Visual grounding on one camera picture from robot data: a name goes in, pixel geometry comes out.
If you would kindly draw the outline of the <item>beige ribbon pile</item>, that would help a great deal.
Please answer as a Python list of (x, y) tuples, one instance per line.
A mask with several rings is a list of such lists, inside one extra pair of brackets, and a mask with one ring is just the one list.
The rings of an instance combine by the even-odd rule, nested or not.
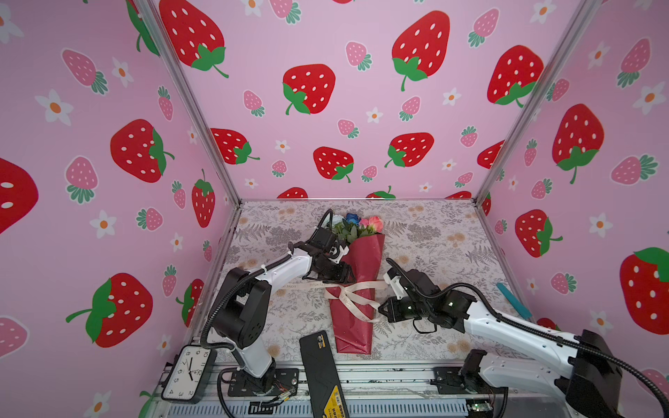
[(311, 281), (305, 284), (287, 284), (282, 287), (286, 290), (309, 290), (309, 289), (325, 289), (324, 296), (331, 301), (340, 301), (348, 311), (354, 315), (357, 320), (367, 323), (377, 323), (380, 319), (376, 318), (376, 314), (371, 316), (366, 315), (361, 307), (371, 307), (378, 312), (381, 304), (376, 301), (374, 297), (366, 298), (359, 294), (363, 290), (385, 290), (388, 285), (384, 281), (365, 281), (347, 286), (338, 284), (326, 284), (318, 281)]

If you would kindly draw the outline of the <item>dark red wrapping paper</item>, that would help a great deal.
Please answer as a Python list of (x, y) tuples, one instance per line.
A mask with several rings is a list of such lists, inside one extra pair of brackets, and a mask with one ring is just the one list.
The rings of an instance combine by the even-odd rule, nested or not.
[(340, 354), (369, 355), (379, 308), (376, 291), (387, 284), (378, 280), (385, 236), (375, 234), (355, 240), (343, 261), (352, 267), (354, 282), (325, 290), (329, 299), (336, 350)]

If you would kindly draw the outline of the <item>large pink fake rose stem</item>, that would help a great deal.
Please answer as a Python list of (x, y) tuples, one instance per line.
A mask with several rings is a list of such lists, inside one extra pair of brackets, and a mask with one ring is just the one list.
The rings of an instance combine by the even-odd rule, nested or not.
[(382, 233), (383, 232), (383, 227), (384, 223), (383, 220), (378, 217), (378, 216), (372, 216), (367, 219), (368, 226), (367, 230), (370, 233)]

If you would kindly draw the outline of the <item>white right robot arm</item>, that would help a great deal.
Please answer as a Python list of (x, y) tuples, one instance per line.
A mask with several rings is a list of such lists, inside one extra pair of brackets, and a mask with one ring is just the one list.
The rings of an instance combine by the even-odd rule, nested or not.
[(493, 388), (520, 388), (551, 395), (583, 417), (617, 417), (623, 374), (646, 387), (668, 413), (668, 398), (639, 369), (613, 356), (604, 338), (585, 330), (579, 335), (515, 319), (493, 306), (469, 283), (444, 289), (416, 269), (404, 270), (392, 259), (384, 280), (394, 296), (378, 312), (388, 322), (426, 319), (436, 328), (453, 329), (494, 341), (524, 354), (517, 364), (476, 355), (474, 369)]

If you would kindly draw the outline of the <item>blue fake rose stem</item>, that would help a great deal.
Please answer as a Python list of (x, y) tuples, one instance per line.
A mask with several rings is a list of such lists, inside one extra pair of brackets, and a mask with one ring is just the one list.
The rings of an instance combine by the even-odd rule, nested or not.
[(349, 214), (346, 214), (345, 217), (346, 221), (348, 224), (356, 225), (358, 226), (360, 224), (361, 218), (357, 214), (352, 214), (351, 212)]

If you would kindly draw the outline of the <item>white fake flower stem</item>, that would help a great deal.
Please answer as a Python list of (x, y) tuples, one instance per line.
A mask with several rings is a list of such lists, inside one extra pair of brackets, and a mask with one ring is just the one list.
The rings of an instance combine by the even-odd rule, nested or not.
[(362, 237), (362, 227), (348, 224), (345, 217), (346, 215), (336, 215), (328, 210), (320, 221), (320, 227), (329, 229), (343, 247), (349, 246)]

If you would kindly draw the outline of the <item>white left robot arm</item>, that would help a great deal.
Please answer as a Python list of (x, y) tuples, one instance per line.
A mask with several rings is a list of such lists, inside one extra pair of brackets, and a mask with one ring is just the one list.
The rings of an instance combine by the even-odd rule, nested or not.
[(334, 213), (327, 210), (308, 240), (289, 244), (276, 261), (249, 272), (231, 269), (225, 276), (200, 333), (200, 345), (225, 349), (237, 361), (235, 376), (255, 395), (280, 389), (275, 377), (276, 361), (261, 340), (273, 292), (292, 280), (348, 285), (354, 281), (352, 267), (343, 261), (348, 243), (335, 234)]

